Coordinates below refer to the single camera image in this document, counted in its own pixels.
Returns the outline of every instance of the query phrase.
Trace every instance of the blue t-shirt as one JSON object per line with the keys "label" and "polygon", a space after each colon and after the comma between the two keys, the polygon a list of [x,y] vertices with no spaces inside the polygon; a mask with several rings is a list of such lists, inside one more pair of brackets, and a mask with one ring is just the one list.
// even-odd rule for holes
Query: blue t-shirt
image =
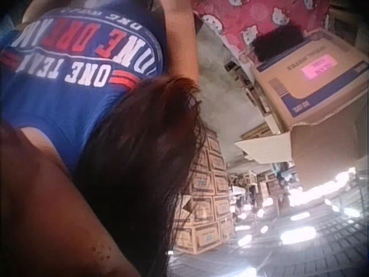
{"label": "blue t-shirt", "polygon": [[164,27],[138,7],[119,11],[53,10],[0,53],[2,118],[43,132],[71,173],[118,99],[164,71]]}

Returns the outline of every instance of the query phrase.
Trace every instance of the pink patterned cloth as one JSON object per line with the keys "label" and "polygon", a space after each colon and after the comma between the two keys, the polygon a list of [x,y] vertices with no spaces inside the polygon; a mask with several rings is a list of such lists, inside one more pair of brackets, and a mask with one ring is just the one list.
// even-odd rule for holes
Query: pink patterned cloth
{"label": "pink patterned cloth", "polygon": [[290,21],[305,32],[325,26],[329,0],[193,0],[193,6],[233,54],[240,55],[257,36]]}

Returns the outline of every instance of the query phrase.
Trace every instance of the hello kitty print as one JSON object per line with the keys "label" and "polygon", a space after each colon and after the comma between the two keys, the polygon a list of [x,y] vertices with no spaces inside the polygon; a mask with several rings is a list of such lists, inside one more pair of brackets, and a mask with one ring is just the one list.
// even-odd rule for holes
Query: hello kitty print
{"label": "hello kitty print", "polygon": [[305,32],[324,27],[329,0],[193,0],[193,7],[237,56],[281,25],[295,23]]}

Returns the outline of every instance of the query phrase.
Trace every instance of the red stripe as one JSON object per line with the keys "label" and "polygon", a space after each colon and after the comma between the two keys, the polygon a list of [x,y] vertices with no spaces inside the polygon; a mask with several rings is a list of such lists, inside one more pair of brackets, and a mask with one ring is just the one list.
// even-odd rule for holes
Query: red stripe
{"label": "red stripe", "polygon": [[110,77],[109,83],[125,85],[126,87],[129,87],[129,88],[134,88],[136,86],[135,82],[132,82],[131,80],[126,79],[126,78],[119,78],[119,77]]}
{"label": "red stripe", "polygon": [[15,59],[16,61],[19,61],[21,59],[20,56],[18,56],[16,54],[13,54],[13,53],[11,53],[9,51],[4,51],[3,52],[3,55],[6,56],[9,59]]}
{"label": "red stripe", "polygon": [[117,75],[119,77],[126,77],[128,79],[131,79],[135,83],[137,83],[140,80],[140,78],[138,78],[137,76],[127,71],[124,71],[124,70],[114,70],[112,75]]}
{"label": "red stripe", "polygon": [[17,62],[11,61],[4,56],[0,57],[0,61],[4,63],[5,65],[10,66],[13,69],[17,67]]}

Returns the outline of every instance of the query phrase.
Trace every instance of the dark brown hair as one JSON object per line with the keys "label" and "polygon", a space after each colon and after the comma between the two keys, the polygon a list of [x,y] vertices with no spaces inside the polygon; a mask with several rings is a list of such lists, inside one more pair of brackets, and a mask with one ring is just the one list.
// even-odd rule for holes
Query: dark brown hair
{"label": "dark brown hair", "polygon": [[142,276],[166,276],[175,207],[205,141],[197,86],[160,77],[132,90],[91,135],[74,183]]}

